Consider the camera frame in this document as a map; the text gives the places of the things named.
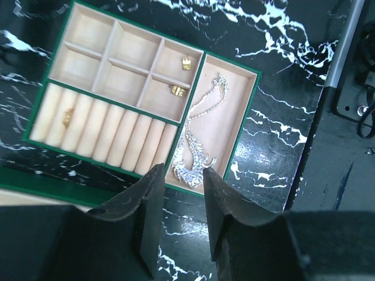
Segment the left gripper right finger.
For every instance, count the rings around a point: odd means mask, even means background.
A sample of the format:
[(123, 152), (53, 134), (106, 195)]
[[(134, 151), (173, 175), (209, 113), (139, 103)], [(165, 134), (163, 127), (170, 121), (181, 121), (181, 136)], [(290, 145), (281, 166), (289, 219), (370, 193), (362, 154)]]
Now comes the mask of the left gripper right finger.
[(232, 221), (259, 228), (280, 216), (248, 200), (230, 187), (212, 168), (203, 171), (204, 198), (212, 260), (219, 255), (219, 244)]

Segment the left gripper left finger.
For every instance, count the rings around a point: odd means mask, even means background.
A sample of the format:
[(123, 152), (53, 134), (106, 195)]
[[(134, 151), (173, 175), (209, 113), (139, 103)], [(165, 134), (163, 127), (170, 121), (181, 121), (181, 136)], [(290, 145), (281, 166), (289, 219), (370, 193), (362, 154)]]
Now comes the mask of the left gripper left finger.
[(165, 167), (154, 166), (112, 199), (90, 209), (88, 279), (152, 280), (156, 275)]

